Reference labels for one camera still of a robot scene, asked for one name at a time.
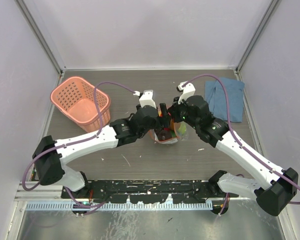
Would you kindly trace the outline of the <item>green toy apple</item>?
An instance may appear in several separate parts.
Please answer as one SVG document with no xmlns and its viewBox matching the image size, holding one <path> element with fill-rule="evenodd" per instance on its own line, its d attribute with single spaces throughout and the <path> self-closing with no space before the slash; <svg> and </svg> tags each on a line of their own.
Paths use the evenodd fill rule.
<svg viewBox="0 0 300 240">
<path fill-rule="evenodd" d="M 184 136 L 187 132 L 187 125 L 185 122 L 179 122 L 174 124 L 175 132 L 178 136 Z"/>
</svg>

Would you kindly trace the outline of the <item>dark brown toy fruit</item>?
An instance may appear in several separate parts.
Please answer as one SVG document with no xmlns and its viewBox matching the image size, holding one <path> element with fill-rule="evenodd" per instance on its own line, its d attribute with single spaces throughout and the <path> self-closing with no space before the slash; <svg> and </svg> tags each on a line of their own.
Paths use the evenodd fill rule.
<svg viewBox="0 0 300 240">
<path fill-rule="evenodd" d="M 168 141 L 172 138 L 171 131 L 166 129 L 159 131 L 156 135 L 160 142 Z"/>
</svg>

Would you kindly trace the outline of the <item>clear zip top bag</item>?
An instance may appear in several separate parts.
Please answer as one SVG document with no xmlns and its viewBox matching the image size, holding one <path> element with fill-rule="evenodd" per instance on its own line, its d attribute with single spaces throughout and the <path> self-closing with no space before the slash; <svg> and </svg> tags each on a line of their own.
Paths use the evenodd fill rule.
<svg viewBox="0 0 300 240">
<path fill-rule="evenodd" d="M 172 138 L 169 139 L 169 140 L 166 140 L 166 141 L 159 141 L 158 138 L 157 138 L 157 133 L 160 132 L 160 131 L 157 131 L 157 130 L 150 130 L 148 133 L 149 133 L 149 136 L 152 138 L 152 140 L 154 140 L 155 143 L 158 143 L 158 144 L 164 144 L 164 145 L 173 145 L 185 138 L 187 138 L 187 130 L 186 130 L 186 134 L 183 135 L 183 136 L 178 136 L 176 131 L 175 131 L 175 123 L 178 123 L 178 122 L 174 122 L 172 117 L 171 117 L 171 121 L 170 121 L 170 128 L 166 128 L 164 130 L 167 130 L 167 131 L 171 131 L 171 134 L 172 134 Z"/>
</svg>

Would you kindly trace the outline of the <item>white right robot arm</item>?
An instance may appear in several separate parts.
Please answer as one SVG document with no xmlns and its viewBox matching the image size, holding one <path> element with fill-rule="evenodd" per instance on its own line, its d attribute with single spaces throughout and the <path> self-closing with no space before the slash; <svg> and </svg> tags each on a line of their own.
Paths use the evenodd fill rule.
<svg viewBox="0 0 300 240">
<path fill-rule="evenodd" d="M 297 194 L 298 173 L 270 162 L 246 144 L 225 121 L 212 115 L 202 96 L 177 96 L 168 112 L 174 122 L 187 123 L 202 141 L 231 157 L 252 176 L 241 178 L 219 170 L 209 179 L 213 196 L 240 195 L 255 200 L 266 213 L 276 217 Z"/>
</svg>

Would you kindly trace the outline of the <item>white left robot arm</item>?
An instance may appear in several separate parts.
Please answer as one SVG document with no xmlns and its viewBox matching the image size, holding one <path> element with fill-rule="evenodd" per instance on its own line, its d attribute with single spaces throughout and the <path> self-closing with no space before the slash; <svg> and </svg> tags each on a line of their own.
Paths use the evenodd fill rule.
<svg viewBox="0 0 300 240">
<path fill-rule="evenodd" d="M 166 104 L 161 103 L 159 108 L 138 105 L 136 113 L 117 119 L 100 131 L 60 140 L 45 136 L 32 155 L 38 183 L 42 186 L 60 184 L 78 198 L 85 198 L 90 193 L 87 177 L 82 171 L 68 167 L 68 163 L 97 151 L 132 144 L 150 130 L 161 130 L 169 124 Z"/>
</svg>

